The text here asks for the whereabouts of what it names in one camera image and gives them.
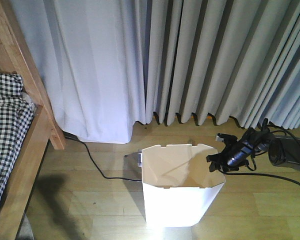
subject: curtain fold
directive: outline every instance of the curtain fold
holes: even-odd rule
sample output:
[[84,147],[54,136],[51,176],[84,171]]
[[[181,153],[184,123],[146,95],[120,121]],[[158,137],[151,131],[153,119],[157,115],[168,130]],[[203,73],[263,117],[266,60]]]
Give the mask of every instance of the curtain fold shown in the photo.
[[127,143],[136,121],[300,125],[300,0],[10,0],[60,127]]
[[152,21],[150,35],[161,33],[156,56],[165,68],[155,82],[163,87],[155,88],[154,99],[147,95],[147,123],[153,111],[167,125],[176,114],[182,123],[195,114],[199,125],[208,114],[218,125],[231,116],[245,128],[263,118],[286,128],[300,124],[300,101],[288,107],[300,94],[288,92],[292,83],[300,89],[300,0],[170,1],[167,9],[162,4],[152,1],[151,19],[166,19]]

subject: black device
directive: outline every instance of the black device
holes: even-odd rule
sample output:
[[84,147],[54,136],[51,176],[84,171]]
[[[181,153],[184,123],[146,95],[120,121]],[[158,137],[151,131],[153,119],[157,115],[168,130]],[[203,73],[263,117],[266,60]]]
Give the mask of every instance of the black device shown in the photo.
[[[260,131],[249,128],[240,140],[234,135],[218,133],[217,141],[224,142],[225,148],[221,153],[206,157],[207,162],[211,162],[209,171],[219,170],[227,173],[238,171],[242,166],[254,171],[256,169],[254,158],[265,152],[268,152],[268,158],[273,166],[300,171],[300,138],[281,127],[279,127],[281,130],[274,132],[285,132],[289,135],[274,135],[268,126],[268,120],[265,119]],[[254,169],[249,167],[247,160],[249,156],[252,158]]]

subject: wooden bed frame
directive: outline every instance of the wooden bed frame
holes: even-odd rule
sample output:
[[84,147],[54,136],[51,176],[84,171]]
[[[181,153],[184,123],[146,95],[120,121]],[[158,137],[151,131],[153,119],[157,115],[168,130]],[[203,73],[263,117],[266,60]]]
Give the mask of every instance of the wooden bed frame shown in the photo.
[[0,0],[0,73],[20,74],[25,91],[38,105],[0,209],[0,240],[14,240],[48,140],[55,149],[64,149],[66,141],[8,0]]

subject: power cord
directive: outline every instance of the power cord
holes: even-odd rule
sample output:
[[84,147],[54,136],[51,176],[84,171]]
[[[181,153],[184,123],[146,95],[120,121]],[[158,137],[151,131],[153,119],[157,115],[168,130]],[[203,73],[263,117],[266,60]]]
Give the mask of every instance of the power cord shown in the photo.
[[141,180],[139,180],[139,179],[130,179],[130,178],[120,177],[120,176],[106,176],[102,172],[102,170],[100,169],[100,167],[97,165],[97,163],[95,162],[95,160],[93,159],[93,157],[91,156],[91,153],[90,153],[90,150],[89,150],[87,144],[85,144],[83,141],[80,141],[79,139],[76,139],[76,138],[72,138],[72,137],[69,137],[69,136],[64,136],[64,137],[66,139],[69,139],[69,140],[81,143],[81,144],[83,144],[85,146],[86,151],[89,154],[90,160],[92,161],[92,163],[94,164],[94,166],[98,169],[98,171],[101,173],[102,177],[104,177],[105,179],[121,179],[121,180],[127,180],[127,181],[132,181],[132,182],[141,182]]
[[270,177],[270,178],[275,178],[275,179],[282,179],[282,180],[286,180],[288,182],[297,184],[300,186],[300,182],[293,180],[291,178],[288,177],[284,177],[284,176],[279,176],[279,175],[273,175],[273,174],[267,174],[267,173],[258,173],[258,172],[238,172],[238,173],[227,173],[224,172],[222,170],[218,170],[220,173],[224,174],[224,175],[245,175],[245,176],[262,176],[262,177]]
[[[267,127],[272,127],[272,128],[276,128],[276,129],[280,129],[280,130],[275,130],[275,131],[271,131],[270,133],[284,133],[284,135],[286,136],[287,134],[290,135],[295,141],[296,143],[298,144],[298,146],[300,147],[300,141],[296,138],[296,136],[294,136],[290,131],[284,129],[283,127],[280,127],[280,126],[276,126],[274,124],[269,124],[267,125]],[[262,152],[260,154],[256,154],[256,156],[259,156],[259,155],[262,155],[262,154],[265,154],[265,152]],[[248,165],[248,169],[250,171],[254,171],[257,169],[257,166],[256,166],[256,163],[254,162],[254,159],[252,159],[252,162],[253,162],[253,165],[254,165],[254,169],[251,169]],[[220,173],[224,174],[224,175],[239,175],[239,176],[262,176],[262,177],[270,177],[270,178],[275,178],[275,179],[282,179],[282,180],[285,180],[285,181],[288,181],[288,182],[291,182],[291,183],[294,183],[294,184],[297,184],[300,186],[300,182],[296,181],[296,180],[293,180],[291,178],[288,178],[288,177],[284,177],[284,176],[279,176],[279,175],[274,175],[274,174],[268,174],[268,173],[257,173],[257,172],[238,172],[238,173],[227,173],[227,172],[224,172],[222,170],[218,170]]]

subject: black and white checkered fabric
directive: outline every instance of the black and white checkered fabric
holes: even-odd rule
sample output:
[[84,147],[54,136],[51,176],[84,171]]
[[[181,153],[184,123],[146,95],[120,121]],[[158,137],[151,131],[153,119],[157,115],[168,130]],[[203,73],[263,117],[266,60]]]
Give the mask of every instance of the black and white checkered fabric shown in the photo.
[[34,116],[22,89],[20,75],[0,74],[0,200]]

